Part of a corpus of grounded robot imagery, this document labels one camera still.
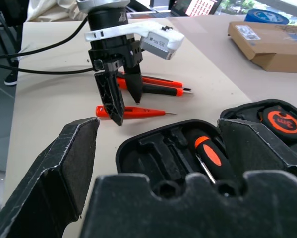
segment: screwdriver shaft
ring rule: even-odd
[[[198,161],[200,162],[203,170],[206,172],[207,176],[209,177],[210,181],[213,184],[216,184],[216,180],[214,179],[214,177],[212,176],[211,172],[209,171],[208,167],[205,165],[205,163],[201,160],[200,156],[198,154],[196,154],[196,157],[198,159]]]

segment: window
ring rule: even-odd
[[[290,25],[297,25],[297,0],[222,0],[215,14],[247,14],[253,8],[278,13],[286,17]]]

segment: label on box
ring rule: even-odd
[[[236,26],[238,31],[246,38],[247,40],[260,40],[261,38],[253,31],[253,29],[249,26],[239,25]]]

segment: orange screwdriver handle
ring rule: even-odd
[[[127,90],[126,81],[123,78],[117,77],[117,84],[120,89]],[[182,88],[175,88],[169,86],[160,86],[151,83],[144,83],[143,93],[153,93],[181,97],[183,95]]]
[[[183,87],[183,84],[180,82],[170,81],[170,80],[161,79],[161,78],[147,77],[147,76],[143,76],[143,82],[151,83],[151,84],[155,84],[155,85],[175,87],[175,88]]]
[[[100,118],[108,118],[109,115],[104,110],[103,106],[97,106],[95,109],[95,114]],[[138,107],[125,107],[124,118],[148,118],[148,117],[156,117],[156,116],[164,116],[166,114],[165,111],[147,109],[147,108],[138,108]]]
[[[188,143],[193,145],[215,179],[227,179],[237,182],[237,177],[228,159],[208,135],[199,129],[193,129],[187,132],[186,138]]]
[[[127,85],[126,85],[125,79],[117,77],[117,84],[120,89],[127,90]]]

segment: shoe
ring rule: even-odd
[[[11,66],[18,68],[19,62],[13,61]],[[4,84],[6,86],[15,86],[17,85],[17,77],[18,77],[18,71],[12,70],[12,72],[7,76],[7,78],[4,80]]]

